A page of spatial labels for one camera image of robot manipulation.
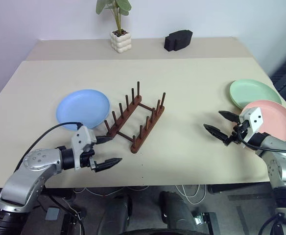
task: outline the green plate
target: green plate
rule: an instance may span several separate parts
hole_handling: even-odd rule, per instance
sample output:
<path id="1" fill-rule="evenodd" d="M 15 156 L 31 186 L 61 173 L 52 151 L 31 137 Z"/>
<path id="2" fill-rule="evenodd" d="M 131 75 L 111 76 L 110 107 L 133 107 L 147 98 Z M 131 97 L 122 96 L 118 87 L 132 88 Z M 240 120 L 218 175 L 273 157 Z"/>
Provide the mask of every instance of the green plate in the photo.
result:
<path id="1" fill-rule="evenodd" d="M 252 79 L 234 81 L 230 86 L 230 97 L 241 109 L 256 100 L 271 100 L 281 104 L 280 97 L 273 89 Z"/>

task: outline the white plant pot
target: white plant pot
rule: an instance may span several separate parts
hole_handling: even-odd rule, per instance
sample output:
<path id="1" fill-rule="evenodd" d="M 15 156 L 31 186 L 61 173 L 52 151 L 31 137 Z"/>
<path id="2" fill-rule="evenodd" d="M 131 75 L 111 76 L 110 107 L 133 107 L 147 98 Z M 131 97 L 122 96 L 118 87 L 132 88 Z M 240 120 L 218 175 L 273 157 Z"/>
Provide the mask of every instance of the white plant pot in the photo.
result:
<path id="1" fill-rule="evenodd" d="M 117 37 L 113 32 L 110 33 L 110 41 L 112 48 L 119 53 L 123 53 L 131 49 L 131 33 L 126 33 L 120 37 Z"/>

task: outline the table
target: table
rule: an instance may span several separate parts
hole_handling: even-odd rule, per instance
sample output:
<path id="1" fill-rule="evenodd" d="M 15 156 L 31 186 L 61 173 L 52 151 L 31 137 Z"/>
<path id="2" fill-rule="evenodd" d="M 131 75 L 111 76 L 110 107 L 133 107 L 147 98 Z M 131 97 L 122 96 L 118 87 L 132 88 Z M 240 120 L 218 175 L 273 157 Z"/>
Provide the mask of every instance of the table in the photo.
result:
<path id="1" fill-rule="evenodd" d="M 95 159 L 123 158 L 113 168 L 62 172 L 51 188 L 138 185 L 230 184 L 268 181 L 261 158 L 232 143 L 225 147 L 203 123 L 230 134 L 233 124 L 218 114 L 240 110 L 229 97 L 234 80 L 255 79 L 274 89 L 255 59 L 235 38 L 193 39 L 177 52 L 162 48 L 163 39 L 133 40 L 133 49 L 117 54 L 107 40 L 39 42 L 0 93 L 0 187 L 26 149 L 57 124 L 55 111 L 67 94 L 96 89 L 108 96 L 119 114 L 124 95 L 141 82 L 142 103 L 155 107 L 166 92 L 165 111 L 137 154 L 121 136 L 95 146 Z M 122 128 L 132 136 L 150 113 L 138 107 Z M 107 118 L 113 123 L 112 115 Z M 94 129 L 106 133 L 103 124 Z M 58 128 L 35 148 L 69 147 L 72 131 Z"/>

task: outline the pink plate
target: pink plate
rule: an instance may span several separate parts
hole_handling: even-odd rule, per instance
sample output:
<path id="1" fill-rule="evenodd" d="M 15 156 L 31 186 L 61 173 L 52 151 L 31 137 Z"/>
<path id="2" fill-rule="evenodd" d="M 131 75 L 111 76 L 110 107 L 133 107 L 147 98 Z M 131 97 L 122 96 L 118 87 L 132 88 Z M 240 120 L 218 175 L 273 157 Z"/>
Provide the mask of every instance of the pink plate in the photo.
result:
<path id="1" fill-rule="evenodd" d="M 242 111 L 252 107 L 261 108 L 264 123 L 260 127 L 259 132 L 267 132 L 286 141 L 286 108 L 273 101 L 257 100 L 246 105 Z"/>

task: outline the plant leaf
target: plant leaf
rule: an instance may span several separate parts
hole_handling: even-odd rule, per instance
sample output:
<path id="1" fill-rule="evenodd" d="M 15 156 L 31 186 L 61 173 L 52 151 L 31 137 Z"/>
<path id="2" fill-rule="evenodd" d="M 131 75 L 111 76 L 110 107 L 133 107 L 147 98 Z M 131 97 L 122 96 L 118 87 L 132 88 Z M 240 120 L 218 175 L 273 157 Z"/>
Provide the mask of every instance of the plant leaf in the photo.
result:
<path id="1" fill-rule="evenodd" d="M 128 11 L 125 11 L 121 8 L 119 8 L 119 13 L 122 14 L 123 16 L 128 16 L 129 15 L 129 12 Z"/>
<path id="2" fill-rule="evenodd" d="M 106 5 L 106 0 L 97 0 L 96 13 L 99 15 Z"/>
<path id="3" fill-rule="evenodd" d="M 124 11 L 130 11 L 131 10 L 131 5 L 128 0 L 116 0 L 118 6 L 120 9 Z"/>

